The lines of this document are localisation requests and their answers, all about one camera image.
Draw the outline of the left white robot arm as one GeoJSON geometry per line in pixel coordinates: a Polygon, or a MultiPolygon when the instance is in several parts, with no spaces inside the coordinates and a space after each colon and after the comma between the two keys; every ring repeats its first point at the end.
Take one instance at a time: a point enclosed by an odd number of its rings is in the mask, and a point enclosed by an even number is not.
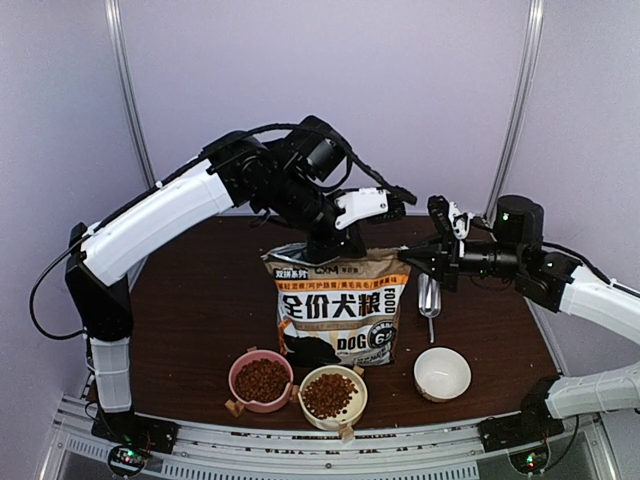
{"type": "Polygon", "coordinates": [[[73,229],[65,282],[88,337],[98,419],[108,439],[142,447],[175,432],[171,423],[153,427],[134,413],[128,270],[191,227],[244,204],[304,231],[313,263],[359,256],[359,234],[338,229],[334,190],[323,184],[338,165],[358,161],[349,143],[315,116],[233,131],[98,224],[73,229]]]}

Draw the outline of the metal food scoop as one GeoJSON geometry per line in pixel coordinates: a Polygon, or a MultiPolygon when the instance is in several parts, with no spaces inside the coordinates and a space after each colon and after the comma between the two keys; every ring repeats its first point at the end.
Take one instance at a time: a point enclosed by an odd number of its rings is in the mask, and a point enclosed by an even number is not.
{"type": "Polygon", "coordinates": [[[428,321],[429,342],[434,344],[434,321],[441,312],[441,287],[437,280],[425,273],[418,276],[418,310],[428,321]]]}

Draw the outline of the brown dog food bag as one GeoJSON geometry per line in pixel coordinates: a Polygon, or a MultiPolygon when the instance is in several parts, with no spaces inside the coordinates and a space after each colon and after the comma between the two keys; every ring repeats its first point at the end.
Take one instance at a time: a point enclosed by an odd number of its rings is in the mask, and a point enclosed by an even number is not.
{"type": "Polygon", "coordinates": [[[279,351],[298,367],[390,364],[411,267],[397,248],[313,265],[302,243],[262,256],[277,290],[279,351]]]}

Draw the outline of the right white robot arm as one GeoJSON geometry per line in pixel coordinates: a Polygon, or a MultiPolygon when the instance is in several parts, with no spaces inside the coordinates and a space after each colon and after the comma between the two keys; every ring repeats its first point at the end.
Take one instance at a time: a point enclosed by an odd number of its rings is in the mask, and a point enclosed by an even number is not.
{"type": "MultiPolygon", "coordinates": [[[[544,209],[520,195],[497,201],[490,241],[467,239],[460,232],[471,217],[452,202],[432,196],[427,203],[435,235],[402,248],[401,261],[419,269],[444,290],[456,291],[461,275],[495,277],[551,312],[600,325],[633,342],[639,340],[639,293],[608,278],[586,257],[543,239],[544,209]]],[[[485,420],[479,429],[487,450],[529,443],[562,430],[572,416],[636,409],[639,365],[601,373],[538,380],[512,417],[485,420]]]]}

